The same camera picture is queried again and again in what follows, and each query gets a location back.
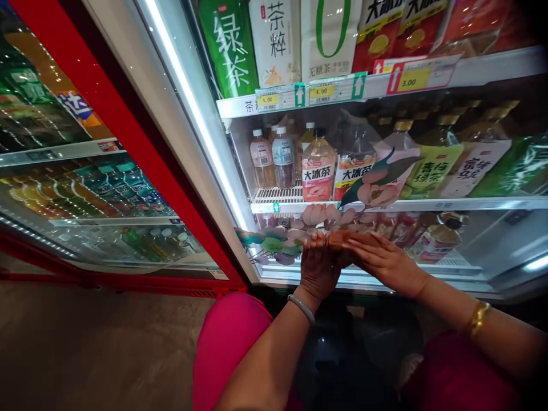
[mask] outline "glass door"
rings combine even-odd
[[[0,27],[5,228],[88,273],[228,280],[90,105],[99,91],[78,90],[6,1]]]

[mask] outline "woman's left hand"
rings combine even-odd
[[[341,267],[327,244],[327,237],[319,230],[303,246],[301,283],[293,293],[315,312],[320,303],[335,289]]]

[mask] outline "green bottle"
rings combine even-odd
[[[200,21],[223,97],[254,94],[259,80],[248,1],[202,0]]]
[[[468,197],[516,195],[548,168],[548,131],[512,139],[510,149]]]

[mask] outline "gold bottle cap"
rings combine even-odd
[[[466,110],[468,110],[468,107],[453,107],[449,114],[451,114],[451,115],[463,115],[466,112]]]
[[[426,120],[428,118],[429,114],[430,113],[427,112],[427,111],[419,111],[419,112],[415,113],[415,115],[413,115],[413,121]]]
[[[446,115],[443,115],[443,116],[440,116],[440,118],[438,118],[438,124],[440,126],[452,126],[453,124],[455,124],[458,120],[458,115],[454,115],[454,114],[446,114]]]
[[[481,100],[468,100],[465,104],[469,108],[476,108],[481,104]]]
[[[520,100],[504,100],[501,104],[501,107],[513,110],[518,106],[519,103]]]
[[[378,123],[380,125],[390,124],[392,122],[392,117],[380,117],[378,119]]]
[[[413,125],[413,120],[399,120],[394,125],[394,131],[408,131]]]

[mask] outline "floor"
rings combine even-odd
[[[213,302],[0,286],[0,409],[190,410]]]

